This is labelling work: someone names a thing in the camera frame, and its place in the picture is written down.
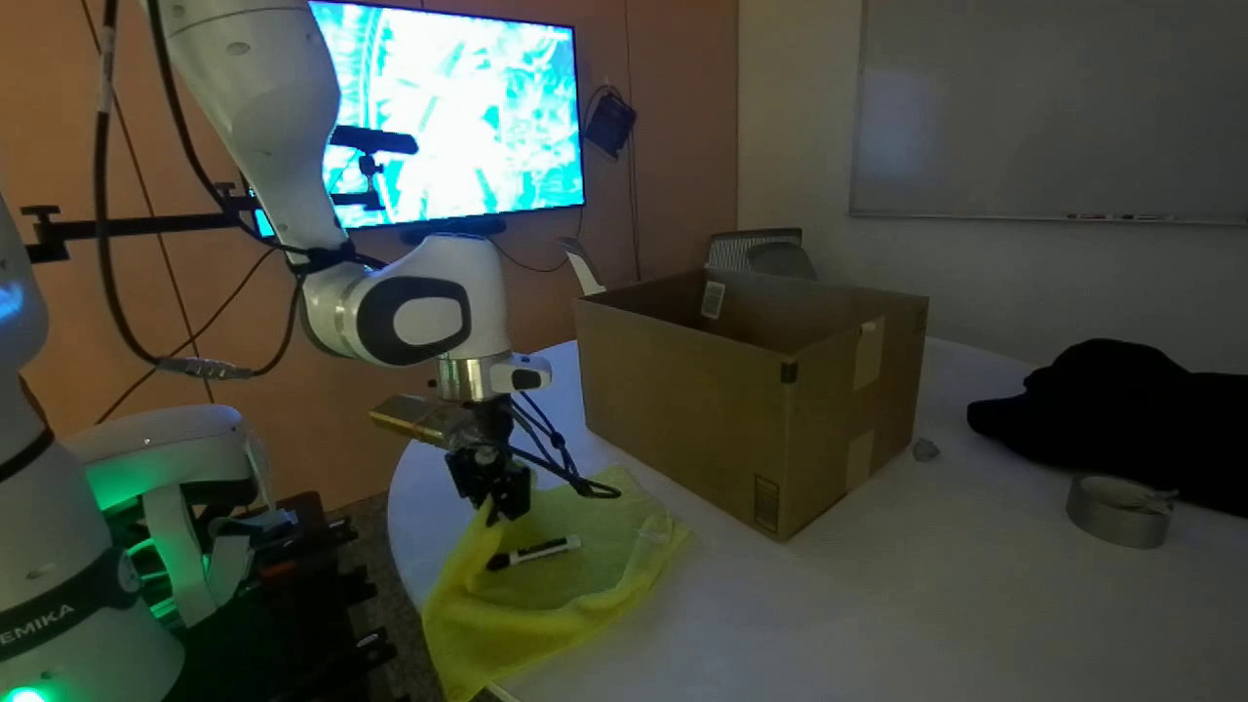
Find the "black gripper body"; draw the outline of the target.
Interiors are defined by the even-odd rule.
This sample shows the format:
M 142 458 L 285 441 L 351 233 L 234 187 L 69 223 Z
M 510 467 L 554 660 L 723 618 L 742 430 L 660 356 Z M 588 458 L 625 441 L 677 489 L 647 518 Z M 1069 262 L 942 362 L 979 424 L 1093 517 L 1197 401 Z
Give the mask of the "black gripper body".
M 458 493 L 491 489 L 497 502 L 502 484 L 530 475 L 510 453 L 510 398 L 468 401 L 447 434 L 445 463 Z

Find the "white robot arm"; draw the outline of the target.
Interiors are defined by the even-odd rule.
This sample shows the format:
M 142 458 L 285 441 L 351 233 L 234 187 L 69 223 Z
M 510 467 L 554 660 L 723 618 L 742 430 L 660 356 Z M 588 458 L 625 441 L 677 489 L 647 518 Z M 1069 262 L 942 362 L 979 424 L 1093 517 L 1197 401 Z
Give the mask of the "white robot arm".
M 147 0 L 147 23 L 287 255 L 312 344 L 376 367 L 430 362 L 459 408 L 510 396 L 491 244 L 432 233 L 391 267 L 351 255 L 324 187 L 338 81 L 309 0 Z M 0 259 L 0 699 L 162 702 L 183 648 L 142 606 L 84 467 L 22 384 L 48 310 L 26 245 L 3 237 Z

